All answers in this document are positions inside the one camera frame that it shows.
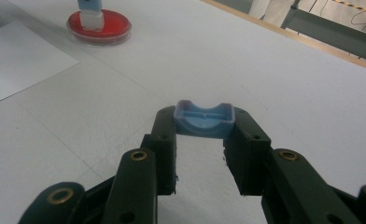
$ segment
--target blue object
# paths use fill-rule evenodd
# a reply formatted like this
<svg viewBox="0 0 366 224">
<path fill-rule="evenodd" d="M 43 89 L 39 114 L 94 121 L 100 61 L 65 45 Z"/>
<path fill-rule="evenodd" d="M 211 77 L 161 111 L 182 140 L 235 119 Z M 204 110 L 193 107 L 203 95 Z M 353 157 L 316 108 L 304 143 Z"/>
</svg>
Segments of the blue object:
<svg viewBox="0 0 366 224">
<path fill-rule="evenodd" d="M 231 104 L 200 108 L 191 101 L 182 100 L 177 103 L 174 119 L 176 133 L 226 139 L 235 123 L 235 114 Z"/>
<path fill-rule="evenodd" d="M 102 10 L 102 1 L 101 0 L 77 0 L 78 7 L 82 10 L 93 10 L 93 11 L 101 11 Z"/>
</svg>

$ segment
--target white paper sheet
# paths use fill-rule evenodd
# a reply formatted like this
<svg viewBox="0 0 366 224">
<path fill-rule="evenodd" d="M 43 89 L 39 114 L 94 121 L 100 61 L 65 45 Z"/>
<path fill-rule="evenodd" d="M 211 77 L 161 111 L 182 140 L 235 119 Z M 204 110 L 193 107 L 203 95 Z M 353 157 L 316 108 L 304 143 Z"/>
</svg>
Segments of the white paper sheet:
<svg viewBox="0 0 366 224">
<path fill-rule="evenodd" d="M 0 100 L 78 63 L 14 21 L 0 28 Z"/>
</svg>

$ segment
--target blue plastic block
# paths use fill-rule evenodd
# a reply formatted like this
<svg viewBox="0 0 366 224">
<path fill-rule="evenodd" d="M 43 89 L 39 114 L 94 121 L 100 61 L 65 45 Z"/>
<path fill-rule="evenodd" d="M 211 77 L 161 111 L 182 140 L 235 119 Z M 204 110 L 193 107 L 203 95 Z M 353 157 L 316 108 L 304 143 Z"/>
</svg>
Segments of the blue plastic block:
<svg viewBox="0 0 366 224">
<path fill-rule="evenodd" d="M 174 119 L 176 133 L 226 139 L 235 123 L 235 114 L 231 104 L 200 108 L 191 101 L 182 100 L 177 103 Z"/>
<path fill-rule="evenodd" d="M 101 11 L 102 1 L 101 0 L 78 0 L 78 7 L 86 10 Z"/>
</svg>

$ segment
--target brass screw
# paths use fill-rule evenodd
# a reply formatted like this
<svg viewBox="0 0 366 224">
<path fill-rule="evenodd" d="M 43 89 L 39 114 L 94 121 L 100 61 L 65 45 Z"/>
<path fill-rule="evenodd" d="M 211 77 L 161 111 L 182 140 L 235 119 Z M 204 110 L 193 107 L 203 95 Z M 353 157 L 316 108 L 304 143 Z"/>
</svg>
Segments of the brass screw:
<svg viewBox="0 0 366 224">
<path fill-rule="evenodd" d="M 287 161 L 296 161 L 299 159 L 299 156 L 295 152 L 287 150 L 280 151 L 279 156 Z"/>
<path fill-rule="evenodd" d="M 61 188 L 54 190 L 47 197 L 47 202 L 50 204 L 60 204 L 65 203 L 69 200 L 74 194 L 74 191 L 70 188 Z"/>
<path fill-rule="evenodd" d="M 133 161 L 142 161 L 144 160 L 148 154 L 145 151 L 136 151 L 131 154 L 131 160 Z"/>
</svg>

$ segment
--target white tabletop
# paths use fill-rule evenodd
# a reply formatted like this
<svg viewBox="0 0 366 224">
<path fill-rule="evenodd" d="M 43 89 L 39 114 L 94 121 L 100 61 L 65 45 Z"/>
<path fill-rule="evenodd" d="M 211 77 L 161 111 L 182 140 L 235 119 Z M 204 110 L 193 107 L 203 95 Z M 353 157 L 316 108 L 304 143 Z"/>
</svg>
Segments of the white tabletop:
<svg viewBox="0 0 366 224">
<path fill-rule="evenodd" d="M 366 69 L 201 1 L 104 1 L 132 37 L 111 48 L 66 37 L 74 0 L 0 0 L 0 27 L 20 21 L 78 64 L 0 102 L 0 223 L 62 181 L 89 189 L 140 146 L 156 112 L 178 100 L 244 108 L 273 140 L 325 180 L 357 195 L 366 184 Z M 220 140 L 177 138 L 176 195 L 159 223 L 266 223 L 242 197 Z"/>
</svg>

